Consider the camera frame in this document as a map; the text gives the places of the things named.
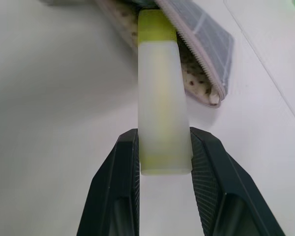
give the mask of zipper teeth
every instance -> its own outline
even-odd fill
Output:
[[[178,34],[184,41],[184,43],[187,45],[191,53],[195,56],[198,64],[202,67],[204,73],[210,80],[213,87],[218,88],[218,84],[213,80],[212,73],[210,72],[209,66],[204,61],[203,57],[200,55],[200,53],[197,52],[197,50],[194,49],[193,43],[190,42],[190,40],[182,33],[182,26],[175,20],[175,18],[172,16],[170,9],[162,2],[162,0],[155,0],[155,2],[160,6],[160,8],[163,10],[165,15],[168,17],[168,19],[171,21],[171,23],[176,27]]]

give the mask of translucent white bottle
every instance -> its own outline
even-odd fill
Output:
[[[161,10],[142,10],[138,27],[141,173],[190,173],[192,147],[176,30]]]

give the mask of white table surface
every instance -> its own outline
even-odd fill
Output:
[[[197,2],[236,44],[229,95],[218,110],[187,98],[190,125],[222,141],[295,236],[295,75],[284,78],[295,48],[260,46],[271,79],[222,0]],[[237,17],[248,24],[251,15]],[[281,63],[286,55],[292,61]],[[0,236],[76,234],[92,177],[118,136],[137,127],[136,68],[96,7],[0,1]],[[140,212],[142,236],[203,235],[190,175],[141,177]]]

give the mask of gray zipper pouch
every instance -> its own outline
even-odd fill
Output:
[[[136,1],[95,0],[135,52],[140,11]],[[177,29],[185,90],[201,103],[219,107],[228,90],[233,37],[191,1],[154,2]]]

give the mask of yellow bottle cap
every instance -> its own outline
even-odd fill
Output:
[[[177,42],[176,29],[161,10],[142,10],[138,22],[138,44],[146,41]]]

